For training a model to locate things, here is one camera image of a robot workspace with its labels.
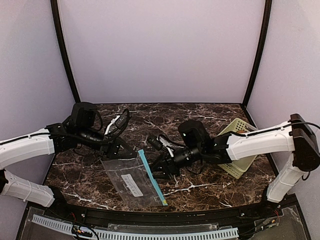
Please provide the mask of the clear zip top bag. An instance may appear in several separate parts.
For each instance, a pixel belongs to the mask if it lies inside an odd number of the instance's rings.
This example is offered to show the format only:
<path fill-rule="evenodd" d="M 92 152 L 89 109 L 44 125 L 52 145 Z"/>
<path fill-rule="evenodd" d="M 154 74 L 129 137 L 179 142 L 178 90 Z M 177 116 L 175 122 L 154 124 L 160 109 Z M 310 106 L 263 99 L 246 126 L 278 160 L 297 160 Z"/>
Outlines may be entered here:
<path fill-rule="evenodd" d="M 135 158 L 103 160 L 102 166 L 115 190 L 131 210 L 168 205 L 152 175 L 144 150 Z"/>

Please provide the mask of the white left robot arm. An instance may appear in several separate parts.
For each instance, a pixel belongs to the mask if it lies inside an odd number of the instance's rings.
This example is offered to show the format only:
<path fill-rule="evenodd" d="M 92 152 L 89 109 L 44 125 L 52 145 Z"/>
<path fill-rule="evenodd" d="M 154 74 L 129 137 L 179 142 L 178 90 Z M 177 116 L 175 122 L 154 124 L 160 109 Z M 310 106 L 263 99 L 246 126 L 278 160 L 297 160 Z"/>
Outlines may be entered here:
<path fill-rule="evenodd" d="M 117 133 L 96 132 L 89 128 L 68 130 L 61 125 L 0 142 L 0 194 L 49 208 L 63 202 L 57 187 L 40 184 L 55 155 L 79 145 L 107 159 L 132 159 L 136 152 Z"/>

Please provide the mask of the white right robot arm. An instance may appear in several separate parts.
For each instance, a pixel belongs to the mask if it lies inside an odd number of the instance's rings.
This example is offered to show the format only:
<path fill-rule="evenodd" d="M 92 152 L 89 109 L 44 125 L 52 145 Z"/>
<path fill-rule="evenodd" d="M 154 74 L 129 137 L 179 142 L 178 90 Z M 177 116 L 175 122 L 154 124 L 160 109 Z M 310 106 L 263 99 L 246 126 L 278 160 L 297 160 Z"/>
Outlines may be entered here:
<path fill-rule="evenodd" d="M 279 203 L 304 174 L 320 165 L 320 151 L 316 134 L 299 114 L 292 114 L 289 121 L 279 125 L 246 133 L 229 131 L 210 137 L 198 120 L 187 120 L 178 126 L 184 147 L 161 154 L 151 166 L 154 178 L 171 179 L 180 175 L 180 169 L 194 162 L 212 165 L 231 164 L 246 157 L 289 152 L 287 163 L 275 180 L 267 187 L 265 199 Z"/>

